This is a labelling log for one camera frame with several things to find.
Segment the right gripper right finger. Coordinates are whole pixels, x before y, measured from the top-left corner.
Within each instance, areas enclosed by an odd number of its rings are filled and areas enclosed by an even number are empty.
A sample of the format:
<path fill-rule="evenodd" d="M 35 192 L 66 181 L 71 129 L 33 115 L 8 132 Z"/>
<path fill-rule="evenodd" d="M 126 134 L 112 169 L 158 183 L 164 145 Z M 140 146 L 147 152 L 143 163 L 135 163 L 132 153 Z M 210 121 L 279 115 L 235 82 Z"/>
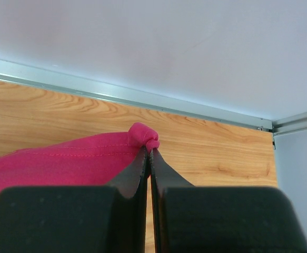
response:
<path fill-rule="evenodd" d="M 150 154 L 157 252 L 307 252 L 288 197 L 274 187 L 197 187 Z"/>

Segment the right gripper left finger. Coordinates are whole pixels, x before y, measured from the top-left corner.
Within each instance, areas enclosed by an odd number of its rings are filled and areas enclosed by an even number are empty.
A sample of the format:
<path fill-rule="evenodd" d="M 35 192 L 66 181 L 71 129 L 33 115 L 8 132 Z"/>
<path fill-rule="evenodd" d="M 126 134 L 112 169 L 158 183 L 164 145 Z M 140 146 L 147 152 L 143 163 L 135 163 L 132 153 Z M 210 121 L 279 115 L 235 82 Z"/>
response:
<path fill-rule="evenodd" d="M 144 252 L 148 152 L 102 186 L 0 192 L 0 252 Z"/>

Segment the pink t-shirt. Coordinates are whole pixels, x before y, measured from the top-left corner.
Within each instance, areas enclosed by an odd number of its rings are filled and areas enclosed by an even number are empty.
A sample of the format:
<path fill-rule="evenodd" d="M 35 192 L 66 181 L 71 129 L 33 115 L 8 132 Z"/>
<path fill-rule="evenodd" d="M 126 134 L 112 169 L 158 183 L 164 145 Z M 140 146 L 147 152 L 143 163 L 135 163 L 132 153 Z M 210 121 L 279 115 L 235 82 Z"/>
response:
<path fill-rule="evenodd" d="M 15 186 L 90 186 L 110 182 L 141 147 L 160 146 L 158 133 L 143 123 L 126 132 L 102 133 L 0 157 L 0 192 Z"/>

